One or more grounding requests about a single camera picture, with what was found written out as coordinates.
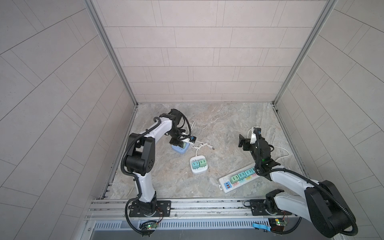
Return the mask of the dark teal plug adapter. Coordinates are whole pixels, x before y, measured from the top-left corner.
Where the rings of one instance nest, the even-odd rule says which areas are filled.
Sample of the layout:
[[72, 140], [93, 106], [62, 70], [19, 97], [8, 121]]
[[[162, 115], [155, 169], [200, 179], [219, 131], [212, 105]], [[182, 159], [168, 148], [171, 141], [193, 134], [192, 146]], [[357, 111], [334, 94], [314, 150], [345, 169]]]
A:
[[247, 174], [245, 172], [238, 173], [239, 180], [243, 180], [247, 177]]

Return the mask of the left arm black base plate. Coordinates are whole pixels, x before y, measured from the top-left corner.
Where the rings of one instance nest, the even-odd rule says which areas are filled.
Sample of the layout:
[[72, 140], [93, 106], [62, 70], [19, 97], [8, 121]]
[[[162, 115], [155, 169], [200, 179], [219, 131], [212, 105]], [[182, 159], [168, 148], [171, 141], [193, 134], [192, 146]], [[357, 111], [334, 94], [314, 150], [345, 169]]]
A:
[[129, 217], [169, 217], [171, 201], [155, 201], [144, 203], [139, 200], [133, 201], [128, 207]]

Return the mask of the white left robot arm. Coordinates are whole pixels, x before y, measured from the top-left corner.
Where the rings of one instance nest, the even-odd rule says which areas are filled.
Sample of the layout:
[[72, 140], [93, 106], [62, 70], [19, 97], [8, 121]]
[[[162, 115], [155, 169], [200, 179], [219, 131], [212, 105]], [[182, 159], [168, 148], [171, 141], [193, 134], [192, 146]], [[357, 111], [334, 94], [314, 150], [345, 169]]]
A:
[[[189, 140], [196, 140], [192, 136], [191, 125], [186, 116], [179, 110], [171, 109], [169, 113], [155, 117], [154, 124], [144, 132], [129, 135], [120, 163], [121, 172], [133, 177], [138, 191], [137, 196], [126, 203], [125, 218], [128, 225], [143, 237], [153, 234], [165, 216], [157, 205], [157, 194], [151, 175], [155, 164], [156, 143], [162, 136], [170, 136], [170, 144], [183, 153], [190, 145]], [[142, 211], [149, 216], [159, 213], [160, 219], [149, 220], [136, 228], [129, 219], [128, 210]]]

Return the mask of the white multicolour power strip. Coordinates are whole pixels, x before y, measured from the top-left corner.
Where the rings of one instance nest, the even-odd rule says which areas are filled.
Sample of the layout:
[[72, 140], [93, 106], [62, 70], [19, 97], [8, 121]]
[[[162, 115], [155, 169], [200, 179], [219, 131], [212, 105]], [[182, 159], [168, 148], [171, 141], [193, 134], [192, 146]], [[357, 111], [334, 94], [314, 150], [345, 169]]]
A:
[[219, 178], [219, 189], [225, 193], [229, 193], [259, 177], [255, 171], [255, 164], [250, 164]]

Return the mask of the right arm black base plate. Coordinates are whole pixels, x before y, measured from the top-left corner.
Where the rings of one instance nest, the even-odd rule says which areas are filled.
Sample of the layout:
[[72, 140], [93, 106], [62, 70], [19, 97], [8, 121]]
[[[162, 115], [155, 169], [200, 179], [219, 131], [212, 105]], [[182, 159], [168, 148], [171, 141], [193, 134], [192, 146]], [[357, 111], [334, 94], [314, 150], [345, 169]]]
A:
[[243, 203], [243, 206], [250, 208], [253, 216], [282, 216], [284, 213], [267, 203], [266, 199], [252, 199]]

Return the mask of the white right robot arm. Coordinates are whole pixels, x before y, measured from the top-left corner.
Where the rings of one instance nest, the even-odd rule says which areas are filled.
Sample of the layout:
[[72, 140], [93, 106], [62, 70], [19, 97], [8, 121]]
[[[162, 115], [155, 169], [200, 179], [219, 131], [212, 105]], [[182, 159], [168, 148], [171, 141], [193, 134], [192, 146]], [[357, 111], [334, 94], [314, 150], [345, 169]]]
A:
[[251, 153], [256, 175], [295, 193], [290, 195], [276, 189], [266, 194], [264, 206], [268, 214], [290, 212], [311, 222], [327, 238], [358, 234], [356, 217], [335, 184], [311, 180], [273, 160], [274, 147], [262, 137], [260, 128], [255, 128], [250, 138], [240, 135], [239, 147]]

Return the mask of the blue square power socket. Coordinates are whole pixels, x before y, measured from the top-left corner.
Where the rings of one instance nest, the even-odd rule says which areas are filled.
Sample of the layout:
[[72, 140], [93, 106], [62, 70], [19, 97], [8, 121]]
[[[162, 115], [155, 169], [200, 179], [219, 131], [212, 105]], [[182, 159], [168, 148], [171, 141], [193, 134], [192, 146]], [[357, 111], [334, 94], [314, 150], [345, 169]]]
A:
[[184, 153], [188, 150], [188, 148], [190, 147], [190, 144], [189, 144], [189, 143], [186, 143], [186, 144], [187, 144], [186, 148], [181, 148], [180, 146], [174, 146], [174, 145], [172, 145], [172, 149], [173, 149], [175, 152], [179, 153], [179, 154], [184, 154]]

